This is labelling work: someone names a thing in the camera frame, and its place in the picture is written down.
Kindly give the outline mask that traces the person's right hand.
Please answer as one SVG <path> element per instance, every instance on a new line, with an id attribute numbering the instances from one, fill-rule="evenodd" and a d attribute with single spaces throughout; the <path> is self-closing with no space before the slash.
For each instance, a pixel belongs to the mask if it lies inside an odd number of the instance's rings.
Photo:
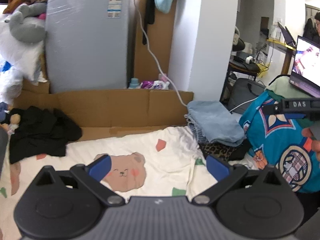
<path id="1" fill-rule="evenodd" d="M 320 159 L 320 141 L 315 139 L 315 136 L 313 135 L 313 133 L 309 127 L 304 128 L 302 130 L 302 136 L 307 137 L 312 140 L 311 149 L 313 150 L 313 152 L 315 152 L 317 160 L 319 161 L 319 159 Z"/>

